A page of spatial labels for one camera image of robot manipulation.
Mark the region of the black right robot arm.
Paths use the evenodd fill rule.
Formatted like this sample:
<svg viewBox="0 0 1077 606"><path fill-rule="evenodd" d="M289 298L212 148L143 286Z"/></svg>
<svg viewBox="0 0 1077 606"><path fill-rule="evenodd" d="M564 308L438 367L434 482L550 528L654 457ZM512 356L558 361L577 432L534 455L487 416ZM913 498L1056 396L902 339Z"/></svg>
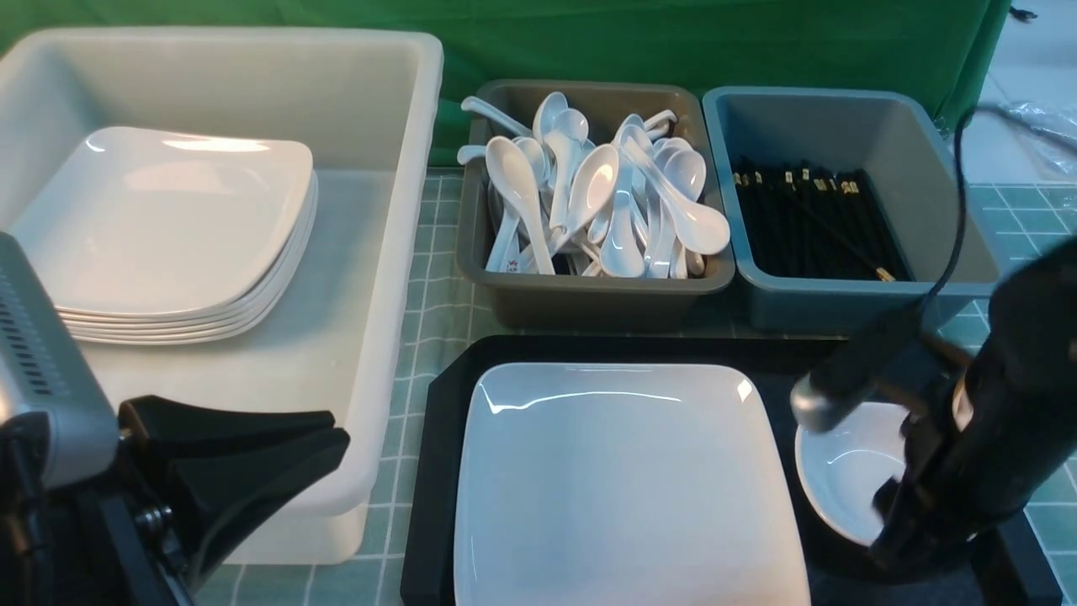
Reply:
<svg viewBox="0 0 1077 606"><path fill-rule="evenodd" d="M582 362L730 362L763 382L778 437L822 434L870 396L903 407L909 469L870 487L866 547L813 522L837 574L919 582L991 551L995 529L1074 452L1074 239L1001 281L979 353L913 334L911 306L847 341L574 338ZM219 566L288 501L334 471L349 438L330 412L227 412L176 404L162 497L191 559Z"/></svg>

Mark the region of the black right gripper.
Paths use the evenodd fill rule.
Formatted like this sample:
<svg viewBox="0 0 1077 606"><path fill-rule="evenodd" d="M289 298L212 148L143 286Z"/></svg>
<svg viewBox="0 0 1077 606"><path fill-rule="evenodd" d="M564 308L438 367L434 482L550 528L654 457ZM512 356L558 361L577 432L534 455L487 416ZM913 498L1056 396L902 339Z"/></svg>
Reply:
<svg viewBox="0 0 1077 606"><path fill-rule="evenodd" d="M1011 387L988 341L974 356L935 341L937 369L881 375L875 391L905 409L905 470L873 496L883 527L868 553L899 577L950 569L1011 515Z"/></svg>

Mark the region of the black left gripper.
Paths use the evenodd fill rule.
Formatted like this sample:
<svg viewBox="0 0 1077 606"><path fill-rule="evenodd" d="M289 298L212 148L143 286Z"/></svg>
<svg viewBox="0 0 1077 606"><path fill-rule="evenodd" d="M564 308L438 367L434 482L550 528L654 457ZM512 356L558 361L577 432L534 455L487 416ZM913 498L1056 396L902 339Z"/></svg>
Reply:
<svg viewBox="0 0 1077 606"><path fill-rule="evenodd" d="M202 582L333 473L350 443L327 411L236 412L162 396L120 403L118 425L104 473L51 491L37 476L39 446L3 435L4 605L193 605L186 582ZM171 459L169 506L146 483L140 451Z"/></svg>

